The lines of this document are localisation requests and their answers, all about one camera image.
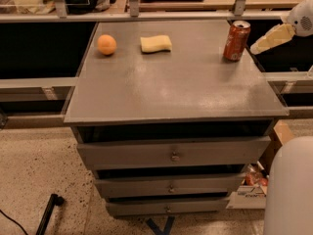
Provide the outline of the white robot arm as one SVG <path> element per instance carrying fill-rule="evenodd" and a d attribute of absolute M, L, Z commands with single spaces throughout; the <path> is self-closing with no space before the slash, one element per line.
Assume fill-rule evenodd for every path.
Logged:
<path fill-rule="evenodd" d="M 289 31 L 272 27 L 250 47 L 260 54 L 313 34 L 313 0 L 293 7 L 284 20 Z M 276 153 L 266 195 L 263 235 L 313 235 L 313 137 L 293 138 Z"/>

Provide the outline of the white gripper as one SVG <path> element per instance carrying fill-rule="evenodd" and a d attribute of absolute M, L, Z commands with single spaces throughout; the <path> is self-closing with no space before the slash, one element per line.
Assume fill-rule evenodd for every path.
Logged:
<path fill-rule="evenodd" d="M 296 35 L 307 37 L 313 34 L 313 0 L 304 0 L 293 7 L 284 23 L 269 29 L 250 46 L 252 54 L 257 55 L 292 40 Z"/>

